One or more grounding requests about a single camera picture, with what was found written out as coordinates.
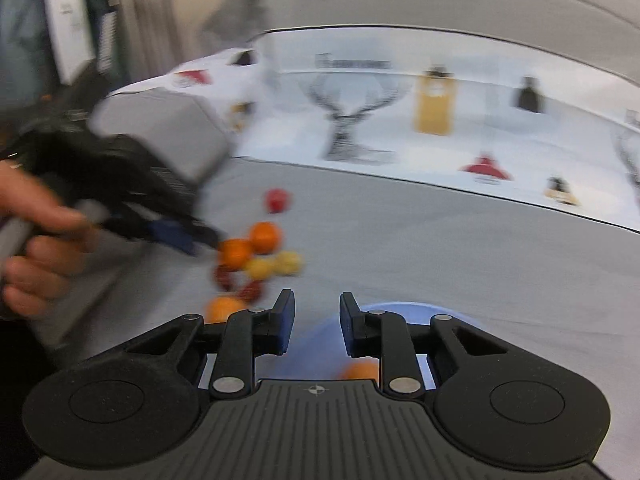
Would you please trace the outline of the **person's left hand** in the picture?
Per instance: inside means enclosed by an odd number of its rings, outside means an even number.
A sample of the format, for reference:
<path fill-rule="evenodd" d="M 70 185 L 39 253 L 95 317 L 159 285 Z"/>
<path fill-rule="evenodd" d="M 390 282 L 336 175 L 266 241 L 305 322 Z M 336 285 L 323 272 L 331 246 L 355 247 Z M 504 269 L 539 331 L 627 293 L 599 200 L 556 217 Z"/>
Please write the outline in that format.
<path fill-rule="evenodd" d="M 2 297 L 23 318 L 38 318 L 66 294 L 70 278 L 93 251 L 98 230 L 80 211 L 68 208 L 50 188 L 27 172 L 1 163 L 1 213 L 43 230 L 25 253 L 3 265 Z"/>

